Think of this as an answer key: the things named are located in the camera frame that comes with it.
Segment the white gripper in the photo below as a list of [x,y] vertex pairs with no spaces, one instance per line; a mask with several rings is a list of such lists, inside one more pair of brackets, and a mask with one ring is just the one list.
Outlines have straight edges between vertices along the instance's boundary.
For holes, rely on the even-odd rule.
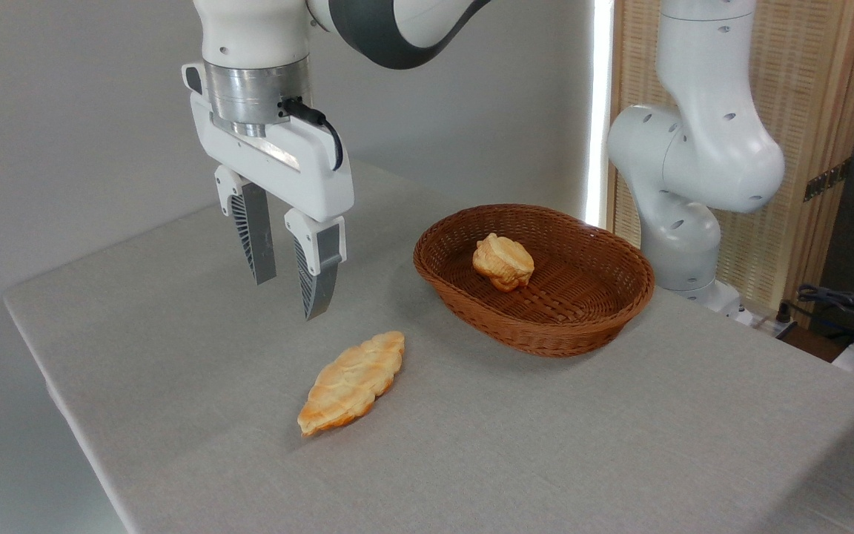
[[267,192],[294,207],[285,213],[285,226],[294,237],[305,318],[319,317],[328,311],[338,266],[347,258],[345,219],[338,216],[355,202],[349,159],[337,159],[325,126],[304,119],[284,115],[276,124],[248,128],[221,118],[201,63],[183,65],[181,77],[200,145],[220,163],[214,172],[220,207],[234,222],[255,283],[276,277]]

